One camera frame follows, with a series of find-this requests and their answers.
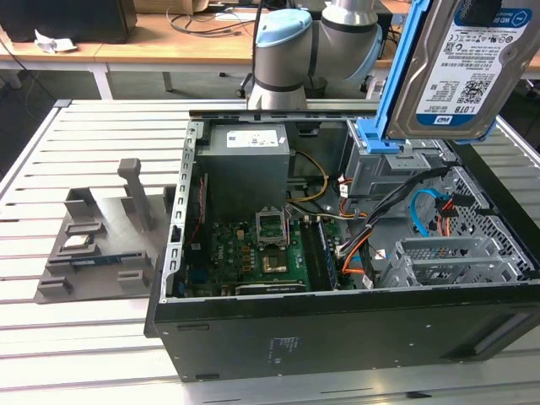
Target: motherboard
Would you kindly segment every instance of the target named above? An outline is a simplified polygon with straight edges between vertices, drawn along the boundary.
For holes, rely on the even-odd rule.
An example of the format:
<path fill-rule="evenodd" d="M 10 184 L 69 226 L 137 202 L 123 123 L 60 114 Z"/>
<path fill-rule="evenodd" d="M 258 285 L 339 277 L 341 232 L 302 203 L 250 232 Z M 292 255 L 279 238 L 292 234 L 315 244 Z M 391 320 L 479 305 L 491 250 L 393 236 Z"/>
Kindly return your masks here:
<path fill-rule="evenodd" d="M 209 264 L 189 268 L 188 295 L 275 294 L 338 287 L 334 252 L 342 237 L 333 219 L 287 218 L 282 222 L 268 215 L 251 222 L 214 223 L 207 238 Z M 275 243 L 267 242 L 272 238 Z"/>

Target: power supply label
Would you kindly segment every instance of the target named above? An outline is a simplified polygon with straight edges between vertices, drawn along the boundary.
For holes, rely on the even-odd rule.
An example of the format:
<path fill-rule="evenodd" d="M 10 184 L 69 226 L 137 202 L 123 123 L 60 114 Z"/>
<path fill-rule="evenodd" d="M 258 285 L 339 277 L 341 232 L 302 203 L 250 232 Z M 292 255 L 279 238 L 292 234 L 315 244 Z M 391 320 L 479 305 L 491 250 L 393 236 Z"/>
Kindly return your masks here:
<path fill-rule="evenodd" d="M 271 148 L 279 146 L 278 133 L 262 131 L 228 131 L 227 148 Z"/>

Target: wooden table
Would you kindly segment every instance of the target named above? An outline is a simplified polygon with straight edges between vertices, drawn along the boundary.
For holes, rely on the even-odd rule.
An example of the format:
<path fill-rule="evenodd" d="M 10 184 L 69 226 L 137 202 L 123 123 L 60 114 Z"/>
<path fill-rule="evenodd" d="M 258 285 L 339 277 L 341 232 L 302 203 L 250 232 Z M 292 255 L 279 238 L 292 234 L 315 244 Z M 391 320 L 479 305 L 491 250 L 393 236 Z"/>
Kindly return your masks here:
<path fill-rule="evenodd" d="M 397 0 L 383 2 L 394 14 L 406 14 L 409 4 Z M 208 30 L 231 24 L 227 21 L 194 23 L 190 28 Z M 137 27 L 127 44 L 79 44 L 72 52 L 50 55 L 32 43 L 12 44 L 3 31 L 0 38 L 9 50 L 30 70 L 88 71 L 102 99 L 113 98 L 110 72 L 162 72 L 165 89 L 172 90 L 170 72 L 228 72 L 251 71 L 251 34 L 253 25 L 242 35 L 228 38 L 200 38 L 173 30 L 163 14 L 139 14 Z M 383 58 L 375 64 L 373 76 L 384 81 L 389 73 L 395 46 L 388 41 Z M 20 70 L 20 65 L 0 46 L 0 69 Z M 524 78 L 540 78 L 540 57 L 536 57 Z"/>

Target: barcode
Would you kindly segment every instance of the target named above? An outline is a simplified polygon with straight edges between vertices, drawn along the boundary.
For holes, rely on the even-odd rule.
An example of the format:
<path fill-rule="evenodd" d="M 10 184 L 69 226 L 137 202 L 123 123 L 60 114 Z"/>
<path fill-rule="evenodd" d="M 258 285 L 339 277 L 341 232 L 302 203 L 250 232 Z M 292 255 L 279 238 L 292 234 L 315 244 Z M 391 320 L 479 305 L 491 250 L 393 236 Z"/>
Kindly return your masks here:
<path fill-rule="evenodd" d="M 486 63 L 441 63 L 443 68 L 489 68 Z"/>
<path fill-rule="evenodd" d="M 480 104 L 490 84 L 491 80 L 469 80 L 465 84 L 462 96 L 457 99 L 457 104 Z"/>
<path fill-rule="evenodd" d="M 446 112 L 447 109 L 448 109 L 448 107 L 446 107 L 446 106 L 431 105 L 429 107 L 429 112 Z"/>
<path fill-rule="evenodd" d="M 455 55 L 448 59 L 463 59 L 464 61 L 494 61 L 495 57 L 474 57 L 469 55 Z"/>

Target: table leg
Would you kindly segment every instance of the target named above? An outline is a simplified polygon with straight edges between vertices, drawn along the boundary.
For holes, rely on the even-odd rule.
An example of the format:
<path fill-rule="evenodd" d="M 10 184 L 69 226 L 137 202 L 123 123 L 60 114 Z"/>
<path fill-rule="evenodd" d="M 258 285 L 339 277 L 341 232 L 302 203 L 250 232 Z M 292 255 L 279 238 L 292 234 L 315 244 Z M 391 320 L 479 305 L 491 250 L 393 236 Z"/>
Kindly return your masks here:
<path fill-rule="evenodd" d="M 170 72 L 162 72 L 163 82 L 165 84 L 165 91 L 172 91 L 172 79 L 170 78 Z"/>
<path fill-rule="evenodd" d="M 92 67 L 95 84 L 98 86 L 102 100 L 113 100 L 111 74 L 106 65 L 96 65 Z"/>
<path fill-rule="evenodd" d="M 23 85 L 20 83 L 19 76 L 17 76 L 17 70 L 8 70 L 8 74 L 4 76 L 6 81 L 11 85 L 12 89 L 20 89 Z"/>

